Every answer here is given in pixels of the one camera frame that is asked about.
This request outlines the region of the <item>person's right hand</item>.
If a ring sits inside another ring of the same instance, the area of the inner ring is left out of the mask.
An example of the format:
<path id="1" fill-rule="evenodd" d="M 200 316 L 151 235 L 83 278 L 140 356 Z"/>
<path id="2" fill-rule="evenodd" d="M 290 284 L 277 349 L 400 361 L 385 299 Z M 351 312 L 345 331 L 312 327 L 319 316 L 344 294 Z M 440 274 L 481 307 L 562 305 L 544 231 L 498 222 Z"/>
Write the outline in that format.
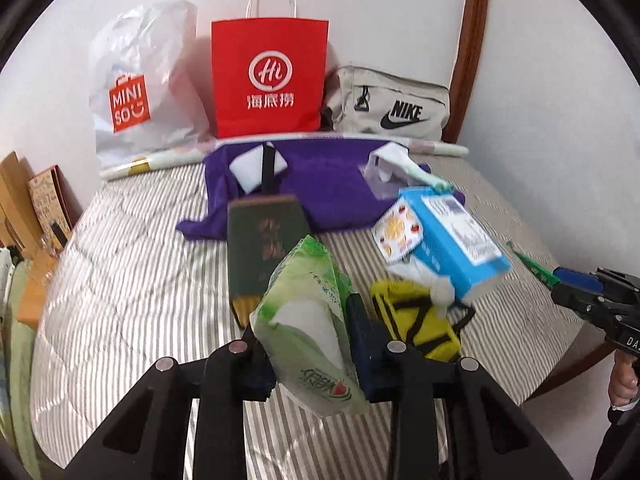
<path id="1" fill-rule="evenodd" d="M 618 408 L 628 405 L 638 396 L 639 379 L 634 371 L 635 356 L 616 350 L 614 352 L 614 365 L 608 383 L 608 397 L 611 404 Z"/>

